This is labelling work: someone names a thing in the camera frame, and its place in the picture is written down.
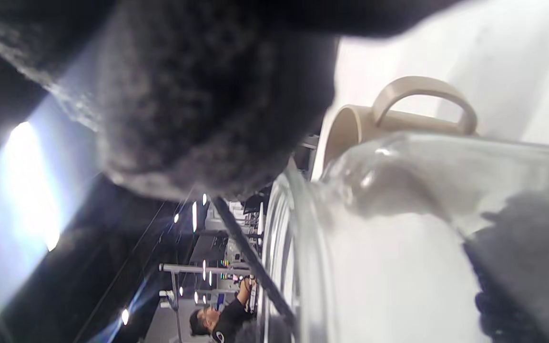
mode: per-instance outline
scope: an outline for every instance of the glass jar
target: glass jar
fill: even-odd
[[[547,146],[388,135],[345,152],[319,182],[290,165],[265,232],[264,264],[296,310],[297,342],[549,339]],[[505,321],[518,315],[521,329],[487,321],[484,304],[501,294],[515,309]],[[267,342],[276,311],[261,304]]]

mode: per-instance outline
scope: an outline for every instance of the dark hair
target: dark hair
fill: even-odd
[[[203,322],[198,319],[198,313],[201,310],[196,310],[190,315],[190,330],[192,330],[192,336],[205,336],[210,334],[209,330],[204,327]]]

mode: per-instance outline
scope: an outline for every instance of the white table surface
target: white table surface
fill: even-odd
[[[323,143],[345,104],[372,106],[392,80],[438,78],[457,87],[485,137],[549,144],[549,0],[473,0],[388,40],[344,38],[336,96],[323,123],[312,179],[322,173]],[[459,109],[413,96],[394,109],[454,119]]]

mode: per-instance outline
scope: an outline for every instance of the black t-shirt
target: black t-shirt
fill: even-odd
[[[220,314],[220,320],[217,321],[212,336],[218,343],[234,343],[240,327],[244,322],[250,321],[252,318],[251,313],[245,312],[244,306],[242,306],[238,299],[235,299]]]

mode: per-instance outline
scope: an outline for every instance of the beige mug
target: beige mug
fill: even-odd
[[[391,107],[412,95],[430,95],[454,102],[463,110],[457,123],[424,115],[393,111]],[[386,132],[429,131],[453,135],[473,135],[478,118],[466,98],[444,81],[424,76],[405,76],[388,84],[372,107],[346,105],[338,111],[327,137],[323,165],[346,150]]]

